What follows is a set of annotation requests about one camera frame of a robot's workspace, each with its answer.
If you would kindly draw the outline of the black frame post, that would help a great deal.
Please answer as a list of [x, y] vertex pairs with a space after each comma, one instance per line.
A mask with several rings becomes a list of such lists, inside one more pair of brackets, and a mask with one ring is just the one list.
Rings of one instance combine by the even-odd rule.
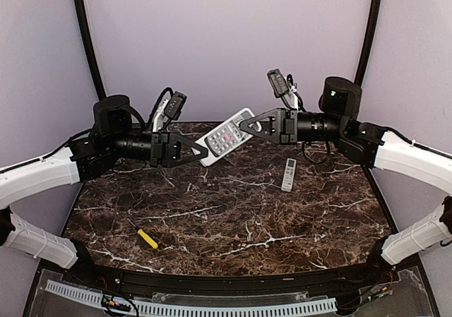
[[374, 42], [377, 22], [379, 18], [379, 11], [381, 7], [381, 0], [371, 0], [369, 6], [369, 14], [367, 19], [367, 26], [362, 43], [361, 53], [355, 74], [355, 84], [362, 86], [364, 77], [367, 72], [367, 67], [370, 59], [371, 49]]
[[73, 0], [73, 3], [76, 10], [78, 27], [81, 34], [85, 57], [88, 62], [88, 68], [90, 70], [90, 75], [93, 81], [95, 92], [98, 100], [103, 100], [104, 98], [106, 98], [107, 94], [102, 82], [102, 77], [100, 74], [100, 69], [97, 63], [97, 57], [90, 34], [90, 26], [88, 24], [88, 14], [85, 8], [85, 1]]

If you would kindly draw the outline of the yellow handled screwdriver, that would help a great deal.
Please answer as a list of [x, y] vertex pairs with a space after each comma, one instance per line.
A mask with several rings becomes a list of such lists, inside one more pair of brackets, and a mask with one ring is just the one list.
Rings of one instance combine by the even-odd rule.
[[157, 249], [158, 243], [152, 239], [143, 229], [138, 227], [135, 223], [133, 223], [130, 219], [127, 219], [127, 221], [135, 228], [137, 235], [142, 238], [151, 248]]

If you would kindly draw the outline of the left black frame post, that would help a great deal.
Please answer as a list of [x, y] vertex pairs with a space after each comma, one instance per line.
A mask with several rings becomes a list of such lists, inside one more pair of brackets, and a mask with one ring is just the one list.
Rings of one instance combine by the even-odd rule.
[[78, 27], [81, 34], [85, 57], [88, 62], [88, 68], [90, 70], [90, 75], [93, 81], [95, 92], [98, 100], [103, 100], [104, 98], [106, 98], [107, 94], [102, 82], [102, 77], [100, 74], [100, 69], [97, 63], [97, 57], [90, 34], [90, 26], [88, 24], [88, 14], [85, 8], [85, 1], [73, 0], [73, 3], [76, 10]]

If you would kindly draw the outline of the large white remote control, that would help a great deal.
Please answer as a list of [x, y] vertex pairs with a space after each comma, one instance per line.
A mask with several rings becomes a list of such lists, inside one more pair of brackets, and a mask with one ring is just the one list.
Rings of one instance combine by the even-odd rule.
[[196, 144], [205, 147], [208, 155], [202, 158], [200, 163], [204, 167], [209, 167], [250, 140], [253, 136], [242, 131], [239, 125], [243, 120], [252, 117], [254, 117], [254, 113], [245, 107], [201, 136]]

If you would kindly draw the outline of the black front rail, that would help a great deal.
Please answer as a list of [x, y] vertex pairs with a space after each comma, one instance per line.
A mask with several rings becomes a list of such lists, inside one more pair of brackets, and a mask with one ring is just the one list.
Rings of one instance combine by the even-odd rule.
[[368, 270], [367, 265], [362, 263], [285, 275], [206, 277], [166, 275], [95, 265], [94, 278], [83, 279], [91, 285], [124, 296], [151, 297], [156, 293], [234, 296], [308, 292], [311, 295], [347, 295], [371, 285], [392, 282], [398, 277], [389, 271], [378, 273], [375, 268], [371, 272]]

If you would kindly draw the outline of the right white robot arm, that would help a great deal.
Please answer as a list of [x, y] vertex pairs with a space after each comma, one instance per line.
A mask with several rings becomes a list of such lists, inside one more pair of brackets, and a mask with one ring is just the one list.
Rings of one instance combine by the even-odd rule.
[[428, 216], [403, 231], [378, 240], [360, 277], [376, 284], [404, 259], [451, 238], [451, 155], [409, 140], [393, 128], [357, 119], [362, 89], [345, 78], [325, 79], [319, 113], [276, 108], [243, 120], [239, 127], [278, 145], [324, 141], [351, 162], [397, 172], [447, 194]]

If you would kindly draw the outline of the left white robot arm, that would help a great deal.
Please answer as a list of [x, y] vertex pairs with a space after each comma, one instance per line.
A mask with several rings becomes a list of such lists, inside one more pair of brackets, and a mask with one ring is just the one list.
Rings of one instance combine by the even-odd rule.
[[46, 155], [1, 169], [1, 245], [71, 269], [85, 286], [100, 279], [83, 243], [40, 229], [11, 211], [11, 204], [59, 186], [96, 179], [118, 159], [172, 168], [207, 157], [208, 150], [167, 131], [146, 132], [146, 123], [125, 95], [113, 95], [93, 107], [91, 129], [69, 138]]

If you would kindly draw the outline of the right black frame post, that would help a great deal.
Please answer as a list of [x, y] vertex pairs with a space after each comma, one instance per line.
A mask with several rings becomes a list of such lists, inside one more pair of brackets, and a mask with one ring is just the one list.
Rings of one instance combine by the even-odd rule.
[[362, 43], [361, 53], [355, 74], [355, 84], [362, 86], [364, 77], [367, 72], [367, 67], [370, 59], [371, 49], [374, 42], [377, 22], [379, 18], [379, 11], [381, 7], [381, 0], [371, 0], [369, 6], [369, 14], [367, 19], [367, 26]]

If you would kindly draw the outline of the small white remote control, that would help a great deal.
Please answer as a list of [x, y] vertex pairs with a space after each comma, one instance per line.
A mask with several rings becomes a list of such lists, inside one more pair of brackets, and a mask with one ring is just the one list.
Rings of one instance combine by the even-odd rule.
[[297, 161], [292, 158], [287, 158], [285, 171], [282, 178], [281, 190], [284, 192], [291, 192], [295, 179]]

